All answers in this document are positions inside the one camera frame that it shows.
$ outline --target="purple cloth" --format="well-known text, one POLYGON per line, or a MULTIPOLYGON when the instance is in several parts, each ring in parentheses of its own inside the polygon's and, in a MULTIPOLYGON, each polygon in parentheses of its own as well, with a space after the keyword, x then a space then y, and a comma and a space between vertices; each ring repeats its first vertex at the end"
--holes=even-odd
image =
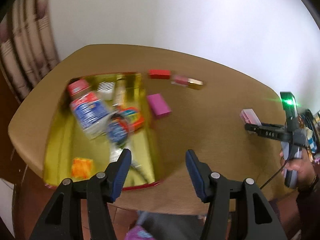
POLYGON ((124 240, 155 240, 142 226, 135 226, 130 229, 124 240))

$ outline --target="cable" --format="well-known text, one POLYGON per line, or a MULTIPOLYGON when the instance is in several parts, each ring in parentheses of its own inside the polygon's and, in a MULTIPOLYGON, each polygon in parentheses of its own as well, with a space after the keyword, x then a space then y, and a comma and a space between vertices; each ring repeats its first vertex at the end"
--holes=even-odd
POLYGON ((289 158, 288 158, 287 160, 285 160, 285 162, 284 162, 284 164, 281 166, 281 168, 280 168, 275 174, 273 174, 272 177, 271 177, 270 179, 268 179, 268 180, 260 187, 260 189, 263 189, 263 188, 265 187, 265 185, 267 185, 270 181, 272 181, 273 178, 274 178, 276 175, 278 175, 278 173, 279 173, 280 171, 282 171, 282 169, 284 168, 284 166, 287 164, 288 160, 289 160, 289 158))

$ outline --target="person's hand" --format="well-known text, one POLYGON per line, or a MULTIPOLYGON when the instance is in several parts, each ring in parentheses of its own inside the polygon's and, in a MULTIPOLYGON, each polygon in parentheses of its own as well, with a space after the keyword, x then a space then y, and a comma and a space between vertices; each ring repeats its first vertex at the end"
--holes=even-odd
MULTIPOLYGON (((280 156, 280 164, 282 166, 285 162, 283 158, 283 151, 280 152, 280 156)), ((302 150, 302 159, 292 159, 288 161, 284 167, 289 171, 294 170, 298 172, 297 187, 301 190, 309 188, 316 176, 316 172, 309 160, 308 152, 306 149, 302 150)))

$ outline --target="bottle label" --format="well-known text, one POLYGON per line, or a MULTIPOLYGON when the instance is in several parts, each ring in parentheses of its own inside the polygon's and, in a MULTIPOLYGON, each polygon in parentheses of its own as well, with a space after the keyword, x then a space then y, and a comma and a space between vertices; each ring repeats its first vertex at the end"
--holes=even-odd
POLYGON ((71 110, 83 129, 90 127, 110 113, 93 92, 72 101, 71 110))

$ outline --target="pink box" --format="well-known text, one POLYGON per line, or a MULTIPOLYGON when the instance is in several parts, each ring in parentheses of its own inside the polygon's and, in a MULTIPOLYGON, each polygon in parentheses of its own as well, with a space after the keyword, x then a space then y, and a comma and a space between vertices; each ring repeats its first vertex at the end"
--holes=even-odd
POLYGON ((147 96, 147 100, 153 113, 156 115, 156 118, 161 118, 170 114, 171 109, 160 94, 149 95, 147 96))
POLYGON ((252 109, 243 109, 240 113, 241 119, 244 123, 252 123, 261 126, 261 122, 252 109))

